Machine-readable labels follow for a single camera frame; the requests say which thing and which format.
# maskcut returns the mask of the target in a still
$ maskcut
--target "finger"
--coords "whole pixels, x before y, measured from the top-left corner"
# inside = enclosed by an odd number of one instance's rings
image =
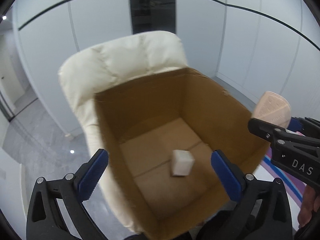
[[[314,204],[313,210],[317,212],[319,207],[320,207],[320,195],[315,200],[315,204]]]
[[[316,192],[315,190],[306,185],[304,193],[303,193],[303,197],[302,197],[302,204],[301,204],[301,208],[306,208],[309,211],[312,211],[314,208],[314,203],[316,200]]]
[[[312,213],[310,210],[306,208],[301,208],[299,215],[298,215],[298,223],[300,227],[304,227],[309,221],[311,220]]]

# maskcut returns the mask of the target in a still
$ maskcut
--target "tiled floor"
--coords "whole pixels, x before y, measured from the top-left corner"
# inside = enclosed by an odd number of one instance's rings
[[[250,111],[254,109],[255,104],[248,98],[225,82],[214,79]],[[28,201],[38,177],[44,176],[46,180],[62,179],[64,175],[75,172],[82,163],[89,160],[84,135],[81,134],[72,141],[68,141],[40,100],[36,98],[30,88],[16,102],[16,113],[22,111],[10,123],[3,145],[3,149],[12,158],[26,167]],[[59,200],[58,203],[70,232],[80,237],[68,216],[63,201]],[[132,235],[113,215],[99,187],[95,188],[91,198],[84,202],[84,206],[108,239],[122,240]]]

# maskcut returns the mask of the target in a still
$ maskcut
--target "white box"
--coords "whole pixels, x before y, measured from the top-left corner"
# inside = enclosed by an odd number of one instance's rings
[[[187,176],[190,174],[192,165],[195,162],[189,151],[173,150],[172,152],[172,175]]]

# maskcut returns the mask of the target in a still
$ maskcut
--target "open cardboard box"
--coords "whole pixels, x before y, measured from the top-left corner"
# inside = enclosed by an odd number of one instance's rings
[[[96,94],[108,168],[149,239],[172,239],[214,214],[228,197],[210,165],[221,149],[253,172],[268,143],[247,129],[251,113],[191,68],[140,77]],[[172,150],[195,158],[172,177]]]

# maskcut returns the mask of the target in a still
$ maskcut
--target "screw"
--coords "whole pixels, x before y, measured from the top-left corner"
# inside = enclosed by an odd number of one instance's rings
[[[281,184],[282,180],[280,178],[275,178],[276,183]]]
[[[67,175],[66,175],[66,179],[67,180],[71,180],[73,178],[73,174],[72,173],[68,173]]]
[[[246,177],[247,180],[253,180],[254,179],[254,176],[252,174],[250,174],[250,173],[248,173],[245,177]]]
[[[40,184],[40,183],[42,183],[42,182],[43,182],[43,178],[42,178],[42,177],[40,177],[40,178],[37,179],[37,183],[38,183],[38,184]]]

